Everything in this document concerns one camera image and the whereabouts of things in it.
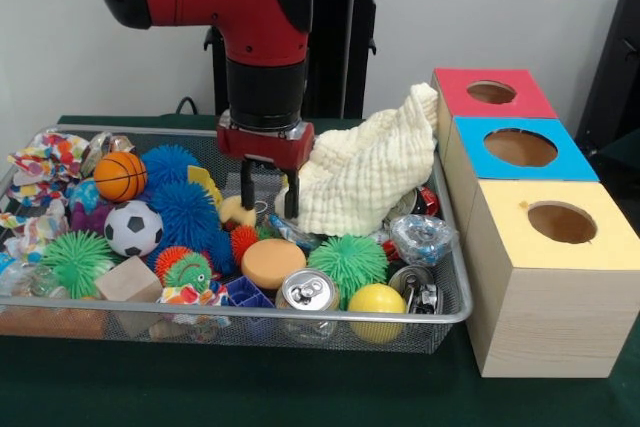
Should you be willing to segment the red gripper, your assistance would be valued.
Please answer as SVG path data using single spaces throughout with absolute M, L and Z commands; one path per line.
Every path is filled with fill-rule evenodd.
M 255 132 L 219 122 L 217 139 L 219 151 L 231 158 L 243 160 L 241 165 L 241 205 L 246 211 L 255 208 L 252 180 L 252 160 L 273 164 L 287 178 L 284 200 L 286 219 L 299 215 L 298 170 L 307 162 L 314 142 L 314 126 L 300 122 L 293 129 L 279 132 Z

